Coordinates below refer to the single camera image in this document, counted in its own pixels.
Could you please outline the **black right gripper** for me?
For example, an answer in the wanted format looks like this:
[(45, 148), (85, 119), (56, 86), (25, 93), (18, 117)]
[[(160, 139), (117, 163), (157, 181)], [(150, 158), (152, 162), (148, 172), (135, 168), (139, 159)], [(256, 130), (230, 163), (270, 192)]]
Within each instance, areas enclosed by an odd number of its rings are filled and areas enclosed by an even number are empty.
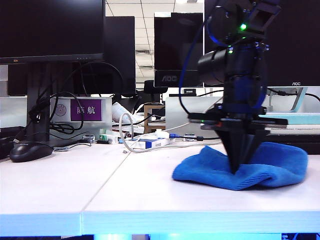
[[(285, 128), (287, 119), (260, 117), (265, 114), (264, 80), (249, 75), (234, 75), (224, 81), (223, 102), (205, 113), (190, 112), (190, 122), (201, 123), (205, 130), (215, 130), (226, 150), (233, 174), (247, 164), (261, 142), (266, 127)], [(253, 134), (240, 131), (254, 131)]]

